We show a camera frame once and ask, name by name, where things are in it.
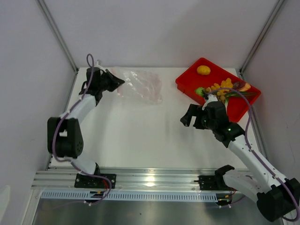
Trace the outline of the clear pink zip top bag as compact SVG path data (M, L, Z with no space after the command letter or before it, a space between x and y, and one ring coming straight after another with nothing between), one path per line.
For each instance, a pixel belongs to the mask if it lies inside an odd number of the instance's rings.
M118 96L148 105L162 103L162 80L158 74L125 67L114 67L112 73L125 81L117 88Z

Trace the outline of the yellow ginger toy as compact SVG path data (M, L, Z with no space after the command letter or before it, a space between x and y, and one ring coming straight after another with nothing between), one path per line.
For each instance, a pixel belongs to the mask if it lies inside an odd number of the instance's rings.
M211 86L212 92L221 92L221 93L227 93L233 88L233 83L230 78L227 78L226 80L223 80L220 84L214 83Z

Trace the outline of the red brown meat slice toy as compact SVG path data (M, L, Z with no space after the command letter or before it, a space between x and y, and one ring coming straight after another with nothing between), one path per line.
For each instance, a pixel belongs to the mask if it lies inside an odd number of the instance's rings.
M251 85L245 81L236 81L233 83L233 89L239 92L248 91L251 88Z

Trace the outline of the green onion toy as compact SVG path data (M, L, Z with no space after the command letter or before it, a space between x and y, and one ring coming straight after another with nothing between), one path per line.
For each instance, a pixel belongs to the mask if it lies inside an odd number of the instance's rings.
M220 101L225 105L228 106L229 101L231 98L241 98L241 97L252 97L256 96L255 92L248 92L248 91L226 91L223 95L220 96Z

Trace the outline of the brown longan bunch toy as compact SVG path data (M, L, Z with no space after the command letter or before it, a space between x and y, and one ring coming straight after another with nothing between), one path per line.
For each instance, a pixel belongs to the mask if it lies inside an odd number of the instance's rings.
M221 93L221 92L212 92L211 88L206 88L206 94L204 95L204 98L207 100L208 99L208 95L209 94L213 94L218 98L218 101L225 103L226 102L226 97L225 94L226 93Z

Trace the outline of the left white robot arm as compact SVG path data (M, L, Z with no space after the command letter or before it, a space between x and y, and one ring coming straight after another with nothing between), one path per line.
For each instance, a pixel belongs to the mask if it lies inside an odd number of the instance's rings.
M58 117L47 121L47 148L58 162L69 162L80 174L86 176L90 187L98 187L102 176L96 162L83 154L84 141L80 124L97 107L103 92L113 92L125 83L108 69L90 67L86 70L77 101Z

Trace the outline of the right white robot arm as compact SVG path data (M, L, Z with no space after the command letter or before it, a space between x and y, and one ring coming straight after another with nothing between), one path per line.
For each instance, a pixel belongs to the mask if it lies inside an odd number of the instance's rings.
M221 102L212 101L205 106L191 104L180 121L188 127L192 117L195 117L194 128L211 130L214 137L234 153L253 175L250 178L233 167L224 166L214 177L217 188L238 190L255 202L260 213L270 222L285 219L293 210L296 211L296 217L287 220L299 220L300 183L295 178L288 179L253 149L246 131L239 124L229 121Z

